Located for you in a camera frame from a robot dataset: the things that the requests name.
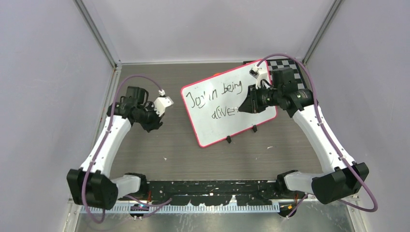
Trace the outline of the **pink framed whiteboard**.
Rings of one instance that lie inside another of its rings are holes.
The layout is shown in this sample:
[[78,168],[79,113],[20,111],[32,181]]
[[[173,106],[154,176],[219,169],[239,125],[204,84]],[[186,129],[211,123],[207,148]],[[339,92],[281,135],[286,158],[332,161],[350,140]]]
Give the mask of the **pink framed whiteboard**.
[[249,62],[181,89],[180,94],[200,147],[221,142],[227,136],[233,137],[252,129],[253,125],[276,118],[274,106],[258,114],[229,109],[239,107],[245,100],[248,86],[256,82],[249,73],[256,64],[257,61]]

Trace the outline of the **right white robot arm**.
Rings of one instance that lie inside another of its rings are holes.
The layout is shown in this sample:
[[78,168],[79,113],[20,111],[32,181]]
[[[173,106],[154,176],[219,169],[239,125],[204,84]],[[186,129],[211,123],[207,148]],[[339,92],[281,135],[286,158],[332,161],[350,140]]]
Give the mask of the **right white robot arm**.
[[300,89],[293,69],[273,70],[273,82],[268,82],[268,71],[257,65],[250,75],[256,79],[248,87],[245,100],[238,110],[259,114],[268,107],[278,106],[301,128],[313,147],[322,173],[307,174],[291,170],[279,174],[275,183],[278,196],[289,198],[296,191],[314,195],[319,202],[328,204],[359,192],[369,169],[357,163],[344,149],[326,123],[310,89]]

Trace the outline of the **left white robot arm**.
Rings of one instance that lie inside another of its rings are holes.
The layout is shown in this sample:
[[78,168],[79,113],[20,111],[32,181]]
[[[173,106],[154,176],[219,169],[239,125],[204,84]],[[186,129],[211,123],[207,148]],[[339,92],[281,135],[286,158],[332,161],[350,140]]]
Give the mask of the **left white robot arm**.
[[148,194],[146,176],[126,173],[111,179],[111,167],[119,147],[133,124],[140,124],[143,130],[159,129],[167,107],[173,101],[159,90],[155,101],[148,100],[149,93],[140,87],[128,87],[120,100],[110,105],[95,146],[78,169],[71,169],[67,182],[73,201],[77,205],[103,210],[114,207],[117,199],[131,194],[143,200]]

